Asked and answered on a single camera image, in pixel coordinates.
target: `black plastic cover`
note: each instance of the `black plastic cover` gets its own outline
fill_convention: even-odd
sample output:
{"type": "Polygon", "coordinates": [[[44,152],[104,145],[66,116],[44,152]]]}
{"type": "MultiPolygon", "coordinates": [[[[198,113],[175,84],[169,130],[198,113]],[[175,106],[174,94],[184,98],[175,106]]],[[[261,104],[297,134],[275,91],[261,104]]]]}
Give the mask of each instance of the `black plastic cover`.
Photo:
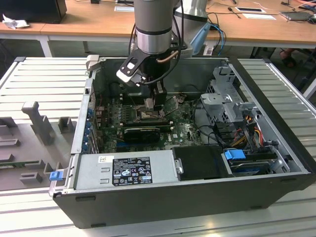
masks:
{"type": "Polygon", "coordinates": [[[190,146],[172,148],[175,159],[181,160],[180,180],[218,179],[228,176],[219,148],[190,146]]]}

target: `floor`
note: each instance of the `floor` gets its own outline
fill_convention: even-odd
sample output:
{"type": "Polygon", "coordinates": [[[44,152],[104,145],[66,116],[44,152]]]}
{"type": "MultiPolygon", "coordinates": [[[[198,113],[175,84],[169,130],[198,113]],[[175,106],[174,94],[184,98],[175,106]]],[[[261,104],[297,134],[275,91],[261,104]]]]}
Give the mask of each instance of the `floor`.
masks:
{"type": "MultiPolygon", "coordinates": [[[[99,54],[102,56],[126,56],[127,43],[120,42],[89,42],[90,54],[99,54]]],[[[51,47],[56,57],[85,57],[89,55],[83,50],[83,44],[80,41],[52,41],[51,47]]],[[[252,47],[225,46],[222,54],[225,56],[236,56],[238,58],[249,58],[252,47]]],[[[280,48],[277,48],[271,57],[273,64],[291,81],[298,86],[302,78],[313,67],[313,63],[307,63],[307,56],[303,53],[295,51],[292,56],[297,62],[295,68],[287,68],[279,58],[280,48]]],[[[267,57],[269,52],[262,52],[260,56],[267,57]]],[[[5,73],[6,69],[11,65],[17,56],[27,57],[43,57],[40,43],[36,40],[18,40],[4,39],[0,43],[0,76],[5,73]]],[[[316,95],[311,98],[312,103],[316,103],[316,95]]]]}

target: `yellow wire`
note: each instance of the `yellow wire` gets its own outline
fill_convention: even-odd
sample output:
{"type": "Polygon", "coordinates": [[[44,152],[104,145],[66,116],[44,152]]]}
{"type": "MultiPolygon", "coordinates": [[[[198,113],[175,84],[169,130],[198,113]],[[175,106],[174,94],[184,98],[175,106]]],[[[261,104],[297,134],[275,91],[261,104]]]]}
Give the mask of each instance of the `yellow wire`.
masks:
{"type": "Polygon", "coordinates": [[[246,139],[246,136],[243,136],[240,140],[236,141],[234,144],[232,144],[232,147],[240,144],[241,142],[243,142],[246,139]]]}

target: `desk surface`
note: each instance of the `desk surface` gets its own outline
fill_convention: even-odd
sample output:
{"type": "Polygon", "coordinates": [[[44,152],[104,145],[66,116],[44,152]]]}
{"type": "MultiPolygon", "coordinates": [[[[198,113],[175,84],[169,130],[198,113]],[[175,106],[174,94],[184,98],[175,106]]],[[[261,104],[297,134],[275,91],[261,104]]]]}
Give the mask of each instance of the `desk surface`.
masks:
{"type": "Polygon", "coordinates": [[[5,24],[0,24],[0,34],[24,34],[24,35],[40,35],[41,29],[45,23],[31,23],[29,27],[18,28],[16,30],[8,28],[5,24]]]}
{"type": "Polygon", "coordinates": [[[66,0],[67,14],[61,24],[46,24],[43,35],[129,37],[134,12],[117,12],[115,2],[66,0]]]}
{"type": "MultiPolygon", "coordinates": [[[[233,6],[231,1],[209,1],[208,12],[230,13],[227,6],[233,6]]],[[[268,14],[278,14],[279,11],[291,11],[290,7],[281,5],[281,0],[256,0],[268,14]]],[[[133,12],[116,12],[113,2],[91,4],[87,1],[66,0],[67,14],[61,24],[32,23],[30,28],[12,30],[0,25],[0,33],[7,34],[42,34],[62,36],[103,36],[129,37],[134,24],[133,12]]],[[[239,6],[260,7],[248,0],[239,0],[239,6]]],[[[210,19],[216,23],[214,14],[210,19]]],[[[281,15],[273,15],[276,20],[246,19],[242,14],[238,19],[234,14],[218,14],[221,29],[227,35],[227,41],[267,42],[267,43],[301,43],[316,44],[316,26],[308,23],[287,22],[281,15]]],[[[218,32],[210,32],[208,40],[218,40],[218,32]]]]}

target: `wooden desk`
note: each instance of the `wooden desk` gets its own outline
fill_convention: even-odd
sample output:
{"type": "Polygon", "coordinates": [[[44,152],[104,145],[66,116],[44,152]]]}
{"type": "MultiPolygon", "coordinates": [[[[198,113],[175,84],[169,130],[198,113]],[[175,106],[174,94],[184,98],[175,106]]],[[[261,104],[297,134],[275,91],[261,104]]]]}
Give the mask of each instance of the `wooden desk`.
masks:
{"type": "MultiPolygon", "coordinates": [[[[264,9],[266,14],[278,14],[280,11],[291,11],[292,9],[288,6],[281,5],[281,0],[254,0],[260,3],[263,7],[274,9],[264,9]]],[[[225,1],[225,4],[232,5],[232,2],[225,1]]],[[[295,1],[291,1],[293,6],[299,4],[295,1]]],[[[239,5],[242,7],[255,7],[261,8],[260,5],[246,0],[239,0],[239,5]]],[[[227,6],[214,4],[208,12],[222,12],[229,13],[227,6]]],[[[214,14],[209,15],[211,20],[216,23],[216,17],[214,14]]],[[[248,43],[249,46],[257,43],[263,44],[297,44],[310,45],[309,47],[314,48],[316,46],[316,26],[308,22],[294,22],[287,21],[281,15],[273,15],[276,20],[261,20],[261,19],[247,19],[242,14],[239,14],[241,19],[235,14],[217,14],[221,29],[227,35],[228,45],[238,45],[238,42],[248,43]]],[[[208,35],[209,40],[218,39],[217,32],[211,32],[208,35]]]]}
{"type": "Polygon", "coordinates": [[[0,34],[40,35],[40,31],[44,25],[45,23],[31,23],[29,27],[14,30],[8,28],[5,24],[0,24],[0,34]]]}
{"type": "Polygon", "coordinates": [[[43,35],[130,37],[134,12],[117,12],[111,2],[66,0],[67,14],[61,24],[46,24],[43,35]]]}
{"type": "MultiPolygon", "coordinates": [[[[255,0],[268,14],[279,11],[291,11],[290,7],[280,4],[281,0],[255,0]]],[[[208,12],[229,13],[228,7],[220,4],[233,5],[229,0],[209,1],[208,12]]],[[[51,57],[50,40],[74,41],[111,41],[128,42],[134,24],[133,12],[114,11],[115,3],[66,0],[67,14],[61,24],[31,24],[30,28],[12,30],[0,25],[0,38],[39,40],[46,57],[51,57]]],[[[261,8],[248,0],[239,0],[239,6],[261,8]]],[[[214,14],[210,19],[216,23],[214,14]]],[[[291,47],[314,48],[316,46],[316,26],[304,22],[287,22],[281,15],[274,15],[276,20],[246,19],[239,14],[218,14],[221,29],[227,35],[226,45],[260,46],[260,47],[291,47]]],[[[218,41],[219,34],[210,32],[207,43],[212,45],[218,41]]]]}

